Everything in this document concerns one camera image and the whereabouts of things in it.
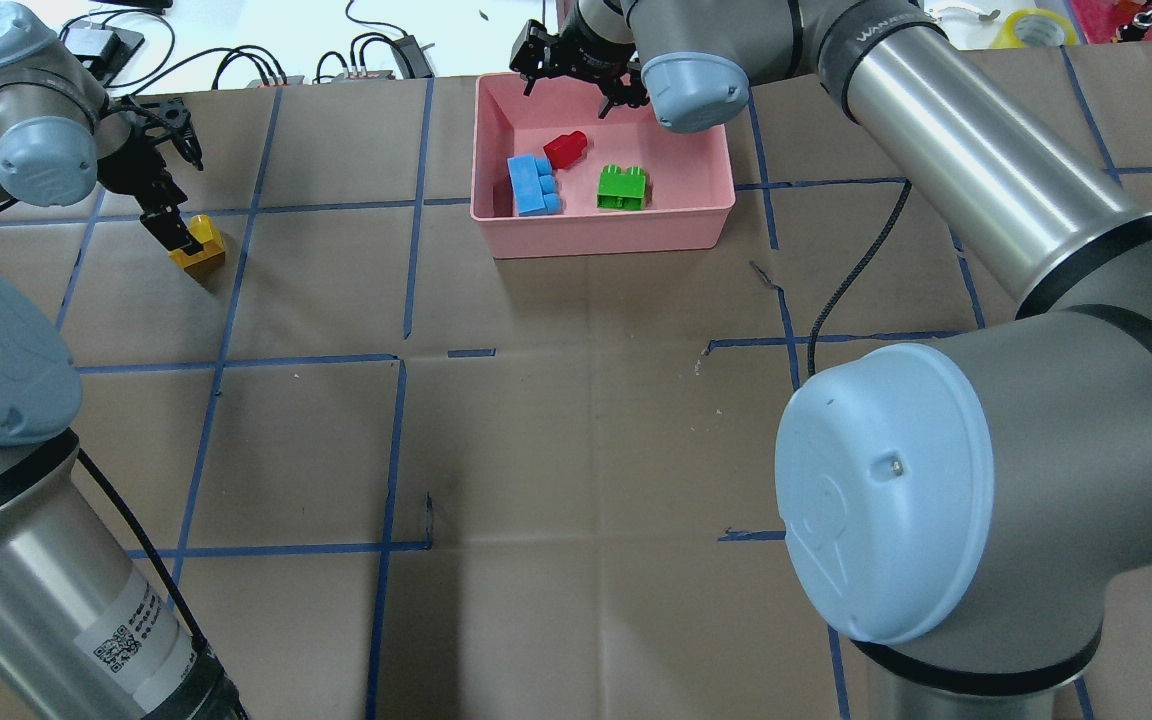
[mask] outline roll of tape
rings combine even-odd
[[[1068,18],[1043,8],[1028,8],[1007,15],[990,47],[1053,47],[1076,44],[1078,36]]]

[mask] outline green toy block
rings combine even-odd
[[[642,210],[649,200],[649,176],[632,165],[604,165],[598,177],[598,206],[607,210]]]

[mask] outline yellow toy block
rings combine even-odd
[[[202,282],[225,265],[225,236],[207,215],[195,215],[189,220],[189,234],[202,244],[202,250],[194,255],[188,255],[184,250],[173,250],[168,253],[168,258],[172,258],[190,278]]]

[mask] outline white label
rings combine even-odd
[[[74,638],[74,644],[83,655],[99,665],[118,687],[132,696],[142,710],[149,712],[166,697],[166,694],[157,697],[164,679],[175,679],[175,684],[179,684],[180,676],[194,665],[188,638],[184,643],[180,642],[182,635],[184,630],[166,609],[162,598],[132,569],[132,577],[127,579],[123,592],[99,620]],[[184,651],[179,650],[182,644]],[[147,692],[138,694],[138,689],[150,680],[156,683],[147,688]],[[146,705],[154,697],[157,700]]]

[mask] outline pink box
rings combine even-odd
[[[695,135],[661,128],[651,108],[613,108],[598,119],[602,94],[571,78],[543,79],[531,97],[516,74],[477,79],[470,213],[494,258],[703,250],[718,242],[736,204],[727,131]],[[544,156],[545,143],[575,131],[589,136],[585,158],[554,172],[558,215],[515,217],[506,160]],[[645,210],[596,206],[602,166],[639,165],[649,177]]]

